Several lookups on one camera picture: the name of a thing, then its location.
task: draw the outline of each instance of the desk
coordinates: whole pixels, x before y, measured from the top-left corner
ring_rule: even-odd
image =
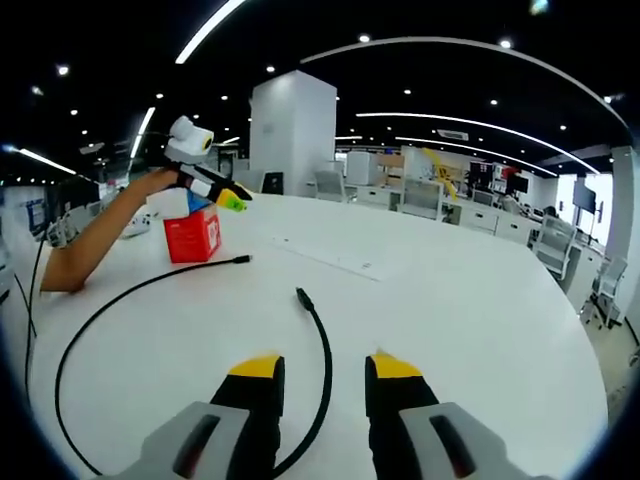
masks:
[[[189,403],[208,401],[228,370],[254,355],[286,358],[284,458],[320,399],[323,357],[303,286],[334,355],[325,424],[287,479],[375,478],[365,416],[364,359],[382,348],[420,368],[442,402],[455,401],[499,434],[529,474],[566,478],[607,424],[596,356],[571,304],[527,249],[411,215],[351,204],[256,195],[220,211],[216,259],[126,297],[87,330],[67,363],[61,408],[75,442],[115,474],[143,439]],[[281,240],[336,258],[371,261],[373,281],[293,253]],[[502,261],[495,262],[497,251]],[[81,478],[89,471],[59,431],[53,402],[62,352],[105,302],[172,270],[161,227],[118,241],[76,295],[56,297],[38,330],[30,377],[38,424]]]
[[[400,197],[402,195],[401,188],[370,185],[353,186],[357,189],[357,198],[360,205],[384,210],[395,210],[400,203]]]
[[[447,198],[445,205],[454,209],[453,224],[527,245],[531,230],[538,223],[520,215],[470,200]]]

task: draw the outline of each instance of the hand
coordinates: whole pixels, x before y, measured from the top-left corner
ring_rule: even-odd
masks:
[[[158,193],[178,181],[178,172],[161,168],[140,177],[135,183],[141,185],[145,196]]]

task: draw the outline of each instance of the yellow object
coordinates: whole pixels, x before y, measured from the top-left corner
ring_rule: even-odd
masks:
[[[438,181],[444,184],[445,187],[447,187],[447,191],[449,192],[449,195],[451,195],[451,198],[453,198],[453,200],[456,201],[458,199],[458,196],[456,195],[456,189],[453,188],[451,181],[449,181],[449,179],[447,178],[444,167],[440,165],[440,157],[436,154],[436,152],[428,148],[424,149],[424,153],[426,153],[427,156],[433,159],[433,163],[436,166],[436,175],[438,177]]]
[[[421,377],[422,373],[410,363],[398,360],[388,353],[380,352],[371,355],[373,363],[376,365],[378,378],[406,378]]]
[[[256,357],[247,360],[231,369],[229,375],[237,375],[239,377],[260,377],[273,378],[276,368],[276,362],[280,355],[265,355],[264,357]]]
[[[235,212],[242,212],[247,209],[247,204],[244,203],[240,197],[233,193],[228,188],[225,188],[220,192],[220,196],[216,200],[216,205],[223,208],[228,208]]]

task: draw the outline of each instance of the black ceiling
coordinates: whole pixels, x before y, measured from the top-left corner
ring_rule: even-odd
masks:
[[[273,65],[275,75],[298,68],[335,85],[340,96],[337,135],[362,135],[365,140],[359,143],[406,143],[396,136],[442,140],[431,130],[445,128],[469,133],[469,145],[531,163],[557,154],[485,127],[413,118],[356,118],[363,112],[467,118],[517,130],[567,151],[631,141],[615,116],[582,90],[500,52],[399,44],[299,64],[310,55],[357,43],[361,33],[373,39],[445,36],[490,44],[509,37],[515,50],[559,68],[600,96],[623,94],[611,106],[630,125],[640,120],[640,92],[632,71],[637,16],[630,2],[590,6],[550,0],[548,12],[533,16],[527,0],[247,0],[184,65],[176,65],[184,45],[224,3],[13,5],[16,10],[11,18],[5,17],[0,33],[6,82],[0,140],[92,176],[101,168],[95,164],[98,157],[111,162],[128,159],[144,112],[156,106],[150,131],[167,131],[181,114],[199,114],[196,123],[214,130],[219,140],[240,136],[247,149],[251,91],[273,76],[265,70]],[[59,77],[58,64],[68,65],[70,73]],[[32,86],[43,95],[33,94]],[[405,95],[405,89],[411,95]],[[158,92],[163,99],[155,98]],[[229,99],[222,101],[222,95]],[[498,105],[492,106],[491,99]],[[72,109],[78,110],[76,116],[70,115]],[[567,130],[561,131],[560,125]],[[85,129],[88,134],[82,135]],[[80,147],[98,142],[105,142],[104,150],[80,155]],[[159,148],[159,140],[149,137],[141,152],[154,148]],[[607,157],[586,161],[601,171],[611,169]],[[15,153],[2,153],[0,162],[3,178],[67,176]],[[571,161],[562,170],[550,169],[585,171]]]

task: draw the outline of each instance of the white chair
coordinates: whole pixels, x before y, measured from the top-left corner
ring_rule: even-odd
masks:
[[[444,185],[430,180],[404,178],[398,210],[409,215],[442,221]]]
[[[342,174],[330,170],[314,173],[316,179],[316,198],[331,202],[348,203],[349,198],[344,190]]]
[[[608,305],[605,306],[607,312],[607,317],[604,321],[604,324],[601,324],[598,329],[601,329],[603,326],[611,328],[612,325],[609,325],[609,320],[611,319],[611,311],[613,310],[613,306],[615,304],[616,293],[618,293],[618,285],[620,284],[620,280],[622,279],[622,274],[627,269],[627,260],[622,257],[613,257],[613,259],[605,259],[602,263],[602,267],[600,267],[600,272],[598,273],[598,277],[593,281],[593,293],[595,295],[595,300],[597,301],[599,298],[604,297],[604,299],[608,299]]]
[[[233,181],[255,193],[262,193],[264,170],[239,170],[233,172]]]
[[[569,252],[578,230],[573,225],[552,216],[545,216],[542,228],[531,250],[559,280],[564,280],[569,264]]]

